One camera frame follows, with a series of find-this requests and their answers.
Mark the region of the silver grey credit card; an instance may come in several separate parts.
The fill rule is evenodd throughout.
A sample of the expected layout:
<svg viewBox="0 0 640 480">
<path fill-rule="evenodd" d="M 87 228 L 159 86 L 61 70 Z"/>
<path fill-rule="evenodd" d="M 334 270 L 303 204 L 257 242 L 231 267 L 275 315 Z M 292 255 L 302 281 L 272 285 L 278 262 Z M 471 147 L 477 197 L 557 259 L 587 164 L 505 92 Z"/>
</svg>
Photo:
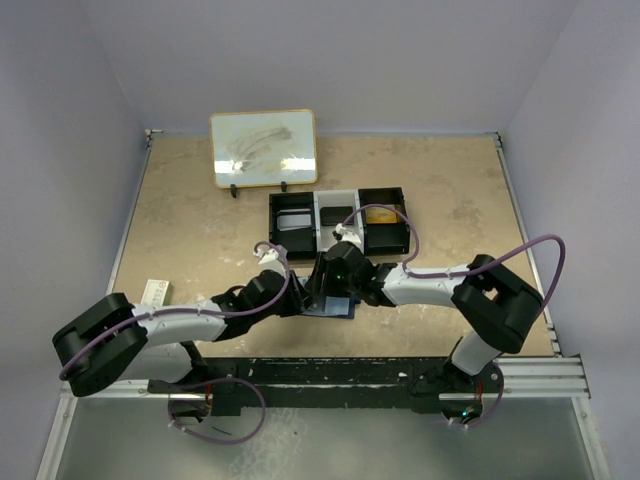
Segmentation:
<svg viewBox="0 0 640 480">
<path fill-rule="evenodd" d="M 326 316 L 348 316 L 351 310 L 351 300 L 348 297 L 325 298 L 323 313 Z"/>
</svg>

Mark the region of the blue leather card holder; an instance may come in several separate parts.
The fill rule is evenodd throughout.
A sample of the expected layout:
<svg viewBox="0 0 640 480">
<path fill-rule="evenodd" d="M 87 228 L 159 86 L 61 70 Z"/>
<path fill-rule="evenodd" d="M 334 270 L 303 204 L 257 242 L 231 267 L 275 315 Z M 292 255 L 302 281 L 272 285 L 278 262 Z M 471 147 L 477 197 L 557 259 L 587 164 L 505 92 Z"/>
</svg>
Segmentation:
<svg viewBox="0 0 640 480">
<path fill-rule="evenodd" d="M 352 320 L 356 306 L 360 303 L 355 297 L 320 296 L 301 315 L 317 318 L 337 318 Z"/>
</svg>

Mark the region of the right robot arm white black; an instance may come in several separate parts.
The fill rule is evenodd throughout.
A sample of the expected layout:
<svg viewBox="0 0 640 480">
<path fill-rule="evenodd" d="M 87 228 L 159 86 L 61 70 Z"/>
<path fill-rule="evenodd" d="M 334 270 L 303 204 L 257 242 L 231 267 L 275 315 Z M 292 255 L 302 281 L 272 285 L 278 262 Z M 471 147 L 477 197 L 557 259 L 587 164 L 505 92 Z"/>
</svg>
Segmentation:
<svg viewBox="0 0 640 480">
<path fill-rule="evenodd" d="M 305 283 L 312 298 L 355 297 L 372 307 L 431 305 L 455 308 L 471 327 L 445 366 L 446 383 L 467 391 L 485 366 L 521 351 L 543 307 L 543 297 L 489 255 L 448 269 L 404 269 L 374 264 L 350 242 L 318 255 Z"/>
</svg>

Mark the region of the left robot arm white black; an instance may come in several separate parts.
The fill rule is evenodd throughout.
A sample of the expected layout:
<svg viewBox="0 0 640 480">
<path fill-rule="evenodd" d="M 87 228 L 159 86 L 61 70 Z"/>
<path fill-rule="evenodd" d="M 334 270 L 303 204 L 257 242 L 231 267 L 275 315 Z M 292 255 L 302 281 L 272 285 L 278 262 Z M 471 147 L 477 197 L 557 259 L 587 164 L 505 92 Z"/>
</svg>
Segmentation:
<svg viewBox="0 0 640 480">
<path fill-rule="evenodd" d="M 312 303 L 293 271 L 264 270 L 198 304 L 154 308 L 112 293 L 54 334 L 59 377 L 77 397 L 125 379 L 162 380 L 194 392 L 206 369 L 187 343 L 234 339 L 268 317 L 296 316 Z"/>
</svg>

